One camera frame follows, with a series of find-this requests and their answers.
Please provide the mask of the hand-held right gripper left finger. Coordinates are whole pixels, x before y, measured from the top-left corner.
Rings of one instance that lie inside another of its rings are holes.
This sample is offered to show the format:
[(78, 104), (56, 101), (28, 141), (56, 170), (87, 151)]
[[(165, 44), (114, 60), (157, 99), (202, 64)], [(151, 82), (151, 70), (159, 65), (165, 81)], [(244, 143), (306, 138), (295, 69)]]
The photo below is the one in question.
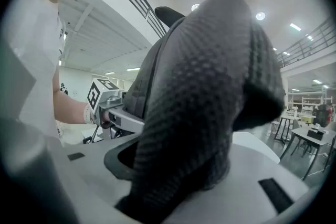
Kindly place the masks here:
[(89, 188), (58, 138), (1, 119), (1, 223), (135, 223)]

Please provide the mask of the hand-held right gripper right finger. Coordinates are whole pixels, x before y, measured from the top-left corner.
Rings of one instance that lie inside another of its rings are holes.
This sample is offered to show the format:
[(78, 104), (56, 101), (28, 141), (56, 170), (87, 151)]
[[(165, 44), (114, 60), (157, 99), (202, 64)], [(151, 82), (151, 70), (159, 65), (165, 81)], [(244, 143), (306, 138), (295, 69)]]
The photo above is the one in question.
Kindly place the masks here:
[(273, 178), (293, 200), (308, 191), (296, 175), (252, 149), (232, 149), (226, 177), (188, 196), (164, 223), (263, 223), (277, 212), (259, 184)]

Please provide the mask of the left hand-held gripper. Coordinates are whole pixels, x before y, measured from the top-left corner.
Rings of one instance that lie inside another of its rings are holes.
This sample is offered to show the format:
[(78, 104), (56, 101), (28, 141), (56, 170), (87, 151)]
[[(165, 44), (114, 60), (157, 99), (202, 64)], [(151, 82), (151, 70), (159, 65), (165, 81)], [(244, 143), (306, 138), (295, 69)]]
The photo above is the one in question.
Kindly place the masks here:
[(126, 93), (108, 79), (94, 78), (87, 95), (87, 102), (95, 122), (101, 123), (100, 114), (108, 110), (110, 121), (119, 129), (132, 133), (142, 132), (143, 119), (128, 113), (123, 108), (112, 108), (123, 104)]

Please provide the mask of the person's left hand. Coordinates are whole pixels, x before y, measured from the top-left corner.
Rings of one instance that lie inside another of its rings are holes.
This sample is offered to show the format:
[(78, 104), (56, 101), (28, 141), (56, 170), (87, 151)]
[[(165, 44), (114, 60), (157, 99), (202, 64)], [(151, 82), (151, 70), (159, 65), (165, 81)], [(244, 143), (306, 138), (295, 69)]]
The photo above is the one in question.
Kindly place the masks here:
[(109, 118), (109, 111), (103, 111), (100, 114), (100, 125), (103, 129), (108, 129), (111, 127), (112, 123)]

